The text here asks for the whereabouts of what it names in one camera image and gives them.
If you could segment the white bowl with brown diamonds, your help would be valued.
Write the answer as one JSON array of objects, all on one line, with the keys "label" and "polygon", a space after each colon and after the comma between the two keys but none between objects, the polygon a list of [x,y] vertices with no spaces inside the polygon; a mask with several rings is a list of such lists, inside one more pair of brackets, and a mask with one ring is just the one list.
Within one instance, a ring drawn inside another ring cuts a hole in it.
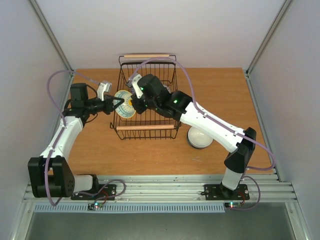
[{"label": "white bowl with brown diamonds", "polygon": [[172,91],[170,90],[170,88],[167,86],[167,85],[163,85],[166,89],[167,89],[167,91],[169,92],[169,93],[172,93]]}]

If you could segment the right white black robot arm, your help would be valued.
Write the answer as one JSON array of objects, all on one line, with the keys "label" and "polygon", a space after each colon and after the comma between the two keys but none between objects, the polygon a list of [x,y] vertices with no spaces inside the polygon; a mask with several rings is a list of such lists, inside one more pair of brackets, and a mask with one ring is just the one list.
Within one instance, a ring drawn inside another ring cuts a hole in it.
[{"label": "right white black robot arm", "polygon": [[189,132],[199,131],[222,145],[228,155],[226,167],[218,194],[231,199],[238,191],[238,185],[255,151],[257,132],[249,127],[246,130],[230,125],[202,108],[191,96],[176,90],[169,90],[160,79],[152,74],[137,74],[127,83],[133,89],[132,105],[138,114],[147,109],[159,115],[189,125]]}]

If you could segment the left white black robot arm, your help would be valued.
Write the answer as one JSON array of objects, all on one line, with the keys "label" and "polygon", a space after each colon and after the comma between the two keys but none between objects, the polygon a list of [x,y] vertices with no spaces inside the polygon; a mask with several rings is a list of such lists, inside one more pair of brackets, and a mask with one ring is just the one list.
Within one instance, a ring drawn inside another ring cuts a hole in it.
[{"label": "left white black robot arm", "polygon": [[33,196],[36,198],[63,198],[80,193],[96,199],[101,187],[93,174],[76,178],[67,160],[74,142],[88,123],[90,116],[103,112],[109,115],[125,102],[124,98],[97,94],[90,98],[86,83],[74,83],[70,98],[62,112],[59,127],[47,148],[38,157],[28,161],[27,168]]}]

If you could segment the teal yellow sun bowl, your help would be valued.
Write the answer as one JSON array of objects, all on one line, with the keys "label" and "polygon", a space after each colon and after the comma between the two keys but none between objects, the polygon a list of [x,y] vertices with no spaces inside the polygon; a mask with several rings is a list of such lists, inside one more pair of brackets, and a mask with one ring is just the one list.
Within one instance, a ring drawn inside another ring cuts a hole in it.
[{"label": "teal yellow sun bowl", "polygon": [[124,99],[124,102],[121,103],[116,109],[115,112],[124,119],[132,118],[136,110],[132,104],[132,93],[127,90],[119,90],[114,95],[116,98]]}]

